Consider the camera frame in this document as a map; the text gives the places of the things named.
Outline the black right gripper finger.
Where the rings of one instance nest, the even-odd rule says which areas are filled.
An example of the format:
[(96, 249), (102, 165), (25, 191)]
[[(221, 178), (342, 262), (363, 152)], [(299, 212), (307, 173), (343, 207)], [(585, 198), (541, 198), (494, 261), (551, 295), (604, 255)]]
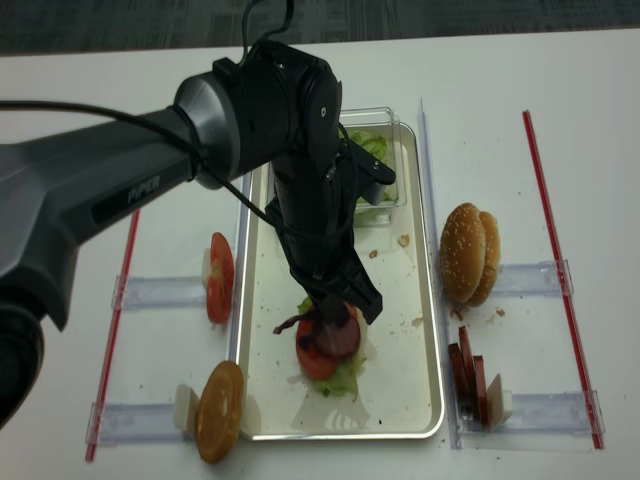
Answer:
[(383, 298), (355, 250), (344, 265), (344, 280), (344, 300), (360, 310), (367, 324), (372, 324), (383, 310)]

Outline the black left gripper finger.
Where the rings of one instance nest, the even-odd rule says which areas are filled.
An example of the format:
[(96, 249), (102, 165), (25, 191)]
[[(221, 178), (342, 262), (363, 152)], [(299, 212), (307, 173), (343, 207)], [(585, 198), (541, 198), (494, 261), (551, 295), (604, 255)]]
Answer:
[(327, 295), (319, 300), (312, 310), (312, 335), (336, 335), (345, 325), (345, 304), (333, 295)]

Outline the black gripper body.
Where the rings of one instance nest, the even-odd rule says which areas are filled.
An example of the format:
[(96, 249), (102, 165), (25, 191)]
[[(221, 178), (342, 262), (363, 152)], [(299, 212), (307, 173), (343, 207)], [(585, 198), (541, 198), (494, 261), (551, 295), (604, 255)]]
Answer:
[(360, 173), (351, 142), (313, 159), (286, 153), (271, 163), (275, 197), (266, 207), (289, 270), (315, 300), (354, 298), (363, 267), (354, 251)]

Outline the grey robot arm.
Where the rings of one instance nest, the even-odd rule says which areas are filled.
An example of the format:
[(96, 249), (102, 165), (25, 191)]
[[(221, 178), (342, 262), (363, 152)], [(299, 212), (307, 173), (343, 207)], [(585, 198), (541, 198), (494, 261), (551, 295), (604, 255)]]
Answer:
[(264, 164), (276, 195), (258, 216), (294, 279), (321, 308), (343, 301), (367, 321), (383, 308), (354, 249), (356, 203), (380, 202), (394, 172), (339, 121), (342, 86), (324, 60), (261, 40), (240, 62), (186, 79), (173, 104), (1, 149), (1, 417), (38, 377), (40, 323), (64, 328), (79, 247), (172, 188), (209, 189)]

